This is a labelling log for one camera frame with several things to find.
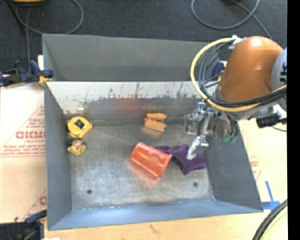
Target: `yellow cable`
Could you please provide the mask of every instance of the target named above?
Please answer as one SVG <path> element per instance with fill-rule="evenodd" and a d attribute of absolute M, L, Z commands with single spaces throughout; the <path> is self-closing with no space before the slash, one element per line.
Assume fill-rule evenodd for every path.
<path fill-rule="evenodd" d="M 240 107 L 225 107 L 225 106 L 221 106 L 221 105 L 218 105 L 216 103 L 214 103 L 212 100 L 210 100 L 201 90 L 200 90 L 200 87 L 199 85 L 197 84 L 196 82 L 196 79 L 195 79 L 195 76 L 194 76 L 194 72 L 195 72 L 195 67 L 196 67 L 196 64 L 199 60 L 199 58 L 201 57 L 202 54 L 204 54 L 207 50 L 209 50 L 210 48 L 218 45 L 218 44 L 221 44 L 221 43 L 226 43 L 226 42 L 229 42 L 229 41 L 234 41 L 236 39 L 236 37 L 228 37 L 228 38 L 223 38 L 223 39 L 219 39 L 219 40 L 216 40 L 214 42 L 211 42 L 209 44 L 207 44 L 205 47 L 203 47 L 197 54 L 196 56 L 194 57 L 193 61 L 192 61 L 192 64 L 191 64 L 191 68 L 190 68 L 190 77 L 191 77 L 191 82 L 194 86 L 194 88 L 196 89 L 196 91 L 200 94 L 200 96 L 205 100 L 207 101 L 211 106 L 215 107 L 216 109 L 219 109 L 221 111 L 226 111 L 226 112 L 241 112 L 241 111 L 245 111 L 245 110 L 249 110 L 249 109 L 252 109 L 256 106 L 258 106 L 260 103 L 255 103 L 255 104 L 251 104 L 251 105 L 244 105 L 244 106 L 240 106 Z M 284 85 L 280 88 L 278 88 L 276 91 L 278 90 L 281 90 L 283 89 L 284 87 L 286 87 L 287 85 Z"/>

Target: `bin floor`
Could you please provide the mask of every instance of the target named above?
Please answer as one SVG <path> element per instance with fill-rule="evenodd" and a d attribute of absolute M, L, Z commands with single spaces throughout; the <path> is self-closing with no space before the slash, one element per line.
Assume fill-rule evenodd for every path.
<path fill-rule="evenodd" d="M 87 151 L 69 154 L 72 208 L 93 209 L 138 204 L 166 204 L 213 198 L 206 168 L 183 175 L 172 159 L 162 178 L 143 174 L 130 154 L 138 142 L 152 147 L 190 145 L 194 136 L 186 135 L 181 124 L 167 125 L 158 132 L 143 125 L 97 126 L 84 137 Z"/>

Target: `purple cloth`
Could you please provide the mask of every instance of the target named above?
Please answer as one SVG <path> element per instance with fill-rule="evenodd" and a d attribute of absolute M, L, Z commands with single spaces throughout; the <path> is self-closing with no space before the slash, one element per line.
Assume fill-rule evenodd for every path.
<path fill-rule="evenodd" d="M 192 160 L 187 159 L 187 153 L 189 150 L 189 145 L 187 144 L 181 145 L 176 150 L 170 146 L 157 146 L 156 149 L 166 154 L 172 154 L 172 156 L 181 163 L 181 172 L 183 175 L 187 175 L 192 171 L 206 167 L 205 156 L 203 154 L 197 154 Z"/>

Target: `orange foam piece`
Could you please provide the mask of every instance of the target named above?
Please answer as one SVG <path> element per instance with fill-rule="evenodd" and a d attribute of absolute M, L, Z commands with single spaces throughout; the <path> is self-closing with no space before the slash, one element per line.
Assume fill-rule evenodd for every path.
<path fill-rule="evenodd" d="M 145 120 L 144 126 L 159 132 L 164 132 L 167 128 L 167 125 L 165 123 L 152 119 Z"/>
<path fill-rule="evenodd" d="M 172 154 L 166 154 L 152 146 L 138 142 L 131 152 L 130 158 L 137 165 L 160 179 L 172 158 Z"/>

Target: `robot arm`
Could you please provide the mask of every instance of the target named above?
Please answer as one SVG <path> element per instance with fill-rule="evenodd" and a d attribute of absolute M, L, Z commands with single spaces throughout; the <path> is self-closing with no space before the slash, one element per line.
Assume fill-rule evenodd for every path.
<path fill-rule="evenodd" d="M 213 57 L 211 53 L 226 45 L 231 45 L 233 50 L 220 80 L 216 82 L 217 87 L 210 93 L 206 87 L 205 65 Z M 197 83 L 194 77 L 195 65 L 202 55 L 206 56 L 202 61 Z M 190 76 L 204 102 L 199 102 L 195 111 L 186 117 L 186 129 L 193 124 L 198 129 L 187 154 L 189 160 L 196 156 L 198 147 L 209 146 L 207 135 L 220 134 L 214 128 L 212 118 L 221 121 L 222 138 L 231 143 L 237 138 L 239 120 L 255 118 L 260 128 L 287 123 L 285 115 L 274 112 L 275 106 L 280 106 L 287 112 L 287 48 L 282 49 L 268 38 L 233 37 L 208 44 L 194 58 Z"/>

